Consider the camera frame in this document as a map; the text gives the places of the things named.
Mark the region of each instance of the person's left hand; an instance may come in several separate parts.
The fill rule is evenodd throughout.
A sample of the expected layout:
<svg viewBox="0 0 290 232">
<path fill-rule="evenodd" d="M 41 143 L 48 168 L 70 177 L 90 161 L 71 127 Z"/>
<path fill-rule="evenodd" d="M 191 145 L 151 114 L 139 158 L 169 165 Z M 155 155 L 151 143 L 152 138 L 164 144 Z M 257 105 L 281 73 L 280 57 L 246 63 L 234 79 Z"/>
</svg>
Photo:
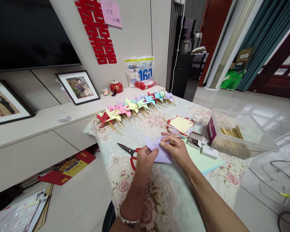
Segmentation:
<svg viewBox="0 0 290 232">
<path fill-rule="evenodd" d="M 152 152 L 147 146 L 139 150 L 136 160 L 135 176 L 146 182 L 151 178 L 151 168 L 158 155 L 159 148 L 155 148 Z"/>
</svg>

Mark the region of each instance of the framed photo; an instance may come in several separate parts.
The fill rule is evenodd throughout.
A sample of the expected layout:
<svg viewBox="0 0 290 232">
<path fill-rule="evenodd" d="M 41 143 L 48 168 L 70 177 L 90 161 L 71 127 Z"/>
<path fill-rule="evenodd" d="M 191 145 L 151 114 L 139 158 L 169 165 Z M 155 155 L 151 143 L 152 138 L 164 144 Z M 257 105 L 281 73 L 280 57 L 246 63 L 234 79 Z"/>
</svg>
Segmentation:
<svg viewBox="0 0 290 232">
<path fill-rule="evenodd" d="M 35 114 L 4 80 L 0 80 L 0 125 L 34 117 Z"/>
<path fill-rule="evenodd" d="M 86 70 L 56 73 L 56 76 L 75 105 L 100 99 Z"/>
</svg>

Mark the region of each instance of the plastic storage box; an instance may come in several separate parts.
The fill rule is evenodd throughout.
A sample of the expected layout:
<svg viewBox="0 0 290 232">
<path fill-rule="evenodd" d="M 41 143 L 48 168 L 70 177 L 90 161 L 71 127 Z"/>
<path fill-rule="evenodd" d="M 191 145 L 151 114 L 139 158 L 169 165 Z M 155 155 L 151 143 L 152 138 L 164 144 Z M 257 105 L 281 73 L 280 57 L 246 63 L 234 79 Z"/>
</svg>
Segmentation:
<svg viewBox="0 0 290 232">
<path fill-rule="evenodd" d="M 236 126 L 243 139 L 224 135 L 220 131 L 220 127 L 232 129 Z M 267 151 L 279 151 L 273 139 L 250 114 L 213 109 L 207 130 L 212 148 L 244 160 Z"/>
</svg>

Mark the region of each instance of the wristwatch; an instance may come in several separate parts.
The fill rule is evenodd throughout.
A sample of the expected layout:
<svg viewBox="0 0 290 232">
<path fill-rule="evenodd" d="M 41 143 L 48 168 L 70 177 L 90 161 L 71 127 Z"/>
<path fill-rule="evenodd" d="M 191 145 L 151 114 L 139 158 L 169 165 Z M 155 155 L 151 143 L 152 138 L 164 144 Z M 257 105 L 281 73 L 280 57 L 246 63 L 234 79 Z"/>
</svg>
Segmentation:
<svg viewBox="0 0 290 232">
<path fill-rule="evenodd" d="M 125 218 L 122 216 L 121 212 L 120 212 L 120 208 L 121 208 L 121 206 L 119 207 L 119 210 L 118 210 L 118 217 L 119 217 L 119 219 L 122 221 L 122 223 L 123 223 L 124 225 L 127 225 L 127 226 L 129 226 L 129 227 L 134 228 L 134 227 L 135 227 L 135 226 L 140 222 L 141 219 L 139 219 L 139 220 L 137 220 L 137 221 L 129 221 L 129 220 L 125 219 Z"/>
</svg>

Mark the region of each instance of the package with number 160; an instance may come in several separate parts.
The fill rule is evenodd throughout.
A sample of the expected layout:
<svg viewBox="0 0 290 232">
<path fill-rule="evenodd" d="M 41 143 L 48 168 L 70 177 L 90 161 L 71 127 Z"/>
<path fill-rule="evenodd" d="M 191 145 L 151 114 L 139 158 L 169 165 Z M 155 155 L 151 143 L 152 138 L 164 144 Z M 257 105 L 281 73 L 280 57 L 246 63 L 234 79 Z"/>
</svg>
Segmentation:
<svg viewBox="0 0 290 232">
<path fill-rule="evenodd" d="M 131 57 L 125 60 L 127 76 L 131 88 L 139 81 L 152 80 L 154 75 L 154 57 Z"/>
</svg>

